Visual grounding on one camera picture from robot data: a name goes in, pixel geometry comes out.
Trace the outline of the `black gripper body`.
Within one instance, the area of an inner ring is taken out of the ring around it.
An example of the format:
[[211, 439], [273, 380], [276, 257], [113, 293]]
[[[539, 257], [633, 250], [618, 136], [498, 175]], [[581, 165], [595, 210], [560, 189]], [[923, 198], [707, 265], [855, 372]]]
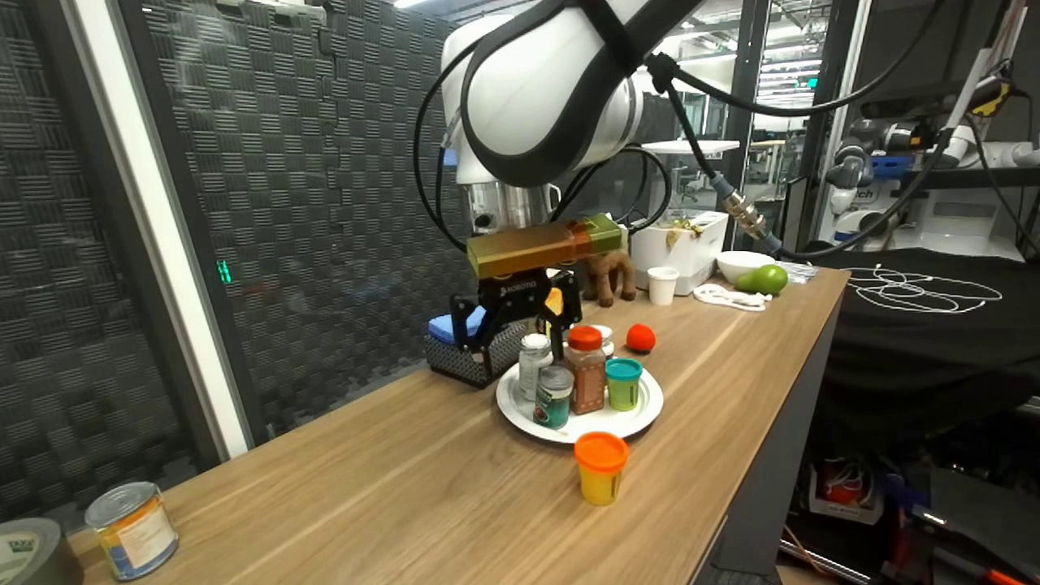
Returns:
[[581, 286], [573, 269], [525, 269], [501, 278], [481, 278], [477, 303], [498, 326], [520, 319], [573, 326], [581, 319]]

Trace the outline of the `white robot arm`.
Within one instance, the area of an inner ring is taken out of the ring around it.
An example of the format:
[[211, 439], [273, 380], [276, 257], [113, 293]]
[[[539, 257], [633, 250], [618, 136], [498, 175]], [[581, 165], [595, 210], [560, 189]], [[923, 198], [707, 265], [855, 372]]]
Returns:
[[456, 181], [471, 194], [473, 303], [451, 304], [456, 348], [486, 354], [498, 331], [524, 320], [577, 319], [553, 312], [549, 265], [573, 265], [619, 248], [619, 225], [514, 222], [509, 191], [619, 155], [640, 127], [633, 75], [698, 0], [533, 0], [463, 22], [443, 46], [443, 104]]

